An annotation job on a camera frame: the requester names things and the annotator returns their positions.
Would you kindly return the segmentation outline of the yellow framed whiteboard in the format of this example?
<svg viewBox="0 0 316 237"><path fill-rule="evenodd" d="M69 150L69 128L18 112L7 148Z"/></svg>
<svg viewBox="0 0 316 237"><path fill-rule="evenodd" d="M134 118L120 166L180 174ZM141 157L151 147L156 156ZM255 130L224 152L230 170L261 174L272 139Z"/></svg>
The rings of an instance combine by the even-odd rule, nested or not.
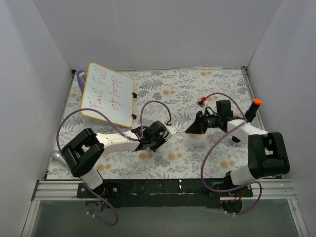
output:
<svg viewBox="0 0 316 237"><path fill-rule="evenodd" d="M91 62L88 67L81 108L95 109L114 124L133 125L132 78Z"/></svg>

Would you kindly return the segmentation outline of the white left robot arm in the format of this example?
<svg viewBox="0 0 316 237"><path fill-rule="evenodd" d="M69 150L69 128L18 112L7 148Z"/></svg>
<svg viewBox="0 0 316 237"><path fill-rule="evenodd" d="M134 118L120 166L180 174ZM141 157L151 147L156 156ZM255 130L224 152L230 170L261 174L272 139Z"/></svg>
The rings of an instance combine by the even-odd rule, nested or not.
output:
<svg viewBox="0 0 316 237"><path fill-rule="evenodd" d="M89 193L98 198L105 191L103 178L95 167L102 155L147 149L155 152L176 133L177 128L174 125L164 125L160 121L155 121L149 127L145 126L143 131L138 127L123 135L95 133L87 128L63 147L61 155L72 176L85 182Z"/></svg>

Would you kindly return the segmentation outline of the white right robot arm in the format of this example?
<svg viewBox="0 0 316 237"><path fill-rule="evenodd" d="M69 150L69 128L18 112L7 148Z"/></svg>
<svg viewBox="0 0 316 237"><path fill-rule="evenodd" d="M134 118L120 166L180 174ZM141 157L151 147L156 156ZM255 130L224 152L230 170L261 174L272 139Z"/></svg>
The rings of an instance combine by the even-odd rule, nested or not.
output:
<svg viewBox="0 0 316 237"><path fill-rule="evenodd" d="M283 136L279 132L267 132L253 127L250 122L261 104L253 101L245 116L235 117L230 100L218 100L216 110L208 110L204 99L198 101L203 109L196 114L195 121L185 131L187 134L205 134L209 128L219 128L233 141L247 145L247 164L226 173L223 182L206 189L213 193L237 195L243 187L261 178L275 177L289 173L290 163Z"/></svg>

